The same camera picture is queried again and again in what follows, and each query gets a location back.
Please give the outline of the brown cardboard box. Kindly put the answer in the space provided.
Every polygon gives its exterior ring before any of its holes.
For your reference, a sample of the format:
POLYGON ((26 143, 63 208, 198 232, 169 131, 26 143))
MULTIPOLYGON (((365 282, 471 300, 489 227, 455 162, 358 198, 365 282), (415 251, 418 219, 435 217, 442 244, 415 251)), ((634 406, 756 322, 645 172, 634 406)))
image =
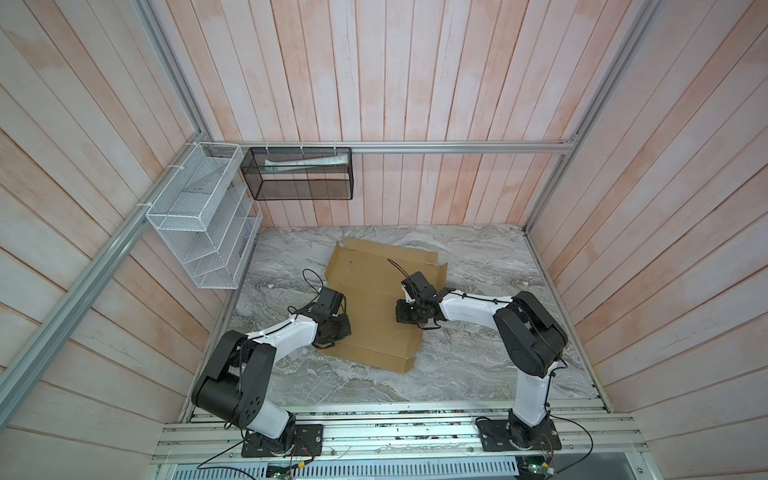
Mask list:
POLYGON ((351 334, 322 354, 404 374, 414 366, 422 331, 396 321, 406 273, 422 272, 436 288, 446 285, 446 263, 433 251, 347 237, 325 270, 329 287, 343 293, 351 334))

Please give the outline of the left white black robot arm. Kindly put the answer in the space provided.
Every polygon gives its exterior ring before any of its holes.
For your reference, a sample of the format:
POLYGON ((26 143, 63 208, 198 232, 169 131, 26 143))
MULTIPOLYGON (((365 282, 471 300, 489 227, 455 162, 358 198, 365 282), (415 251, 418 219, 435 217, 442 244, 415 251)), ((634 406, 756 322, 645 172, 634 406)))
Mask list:
POLYGON ((294 315, 248 334, 228 331, 193 387, 191 402, 240 430, 276 440, 288 429, 291 414, 267 399, 274 364, 305 346, 330 348, 350 334, 344 313, 316 319, 294 315))

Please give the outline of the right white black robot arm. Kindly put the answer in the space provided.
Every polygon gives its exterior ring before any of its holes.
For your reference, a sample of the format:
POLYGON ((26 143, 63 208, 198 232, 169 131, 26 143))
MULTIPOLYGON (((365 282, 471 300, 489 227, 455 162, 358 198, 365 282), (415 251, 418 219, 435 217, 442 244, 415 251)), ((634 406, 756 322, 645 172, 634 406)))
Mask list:
POLYGON ((396 306, 400 323, 437 329, 441 322, 462 321, 496 330, 518 370, 510 429, 528 434, 545 424, 551 375, 562 362, 568 337, 534 294, 494 298, 432 286, 402 290, 405 297, 396 306))

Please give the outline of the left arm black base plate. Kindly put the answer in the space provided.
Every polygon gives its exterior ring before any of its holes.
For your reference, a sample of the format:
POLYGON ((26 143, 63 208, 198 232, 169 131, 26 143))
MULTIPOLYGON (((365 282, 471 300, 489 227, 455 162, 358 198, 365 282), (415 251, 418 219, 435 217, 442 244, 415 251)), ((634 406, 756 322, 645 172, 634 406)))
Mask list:
POLYGON ((289 422, 286 430, 276 439, 249 432, 245 436, 241 456, 243 458, 267 458, 285 456, 320 456, 323 443, 322 424, 289 422))

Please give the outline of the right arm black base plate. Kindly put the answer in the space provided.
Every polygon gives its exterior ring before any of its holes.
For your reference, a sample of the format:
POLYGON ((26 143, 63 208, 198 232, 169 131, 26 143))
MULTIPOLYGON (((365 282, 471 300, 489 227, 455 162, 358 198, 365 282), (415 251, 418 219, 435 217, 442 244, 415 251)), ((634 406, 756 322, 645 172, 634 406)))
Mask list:
POLYGON ((534 427, 519 420, 477 417, 474 421, 484 452, 557 451, 562 443, 549 415, 534 427))

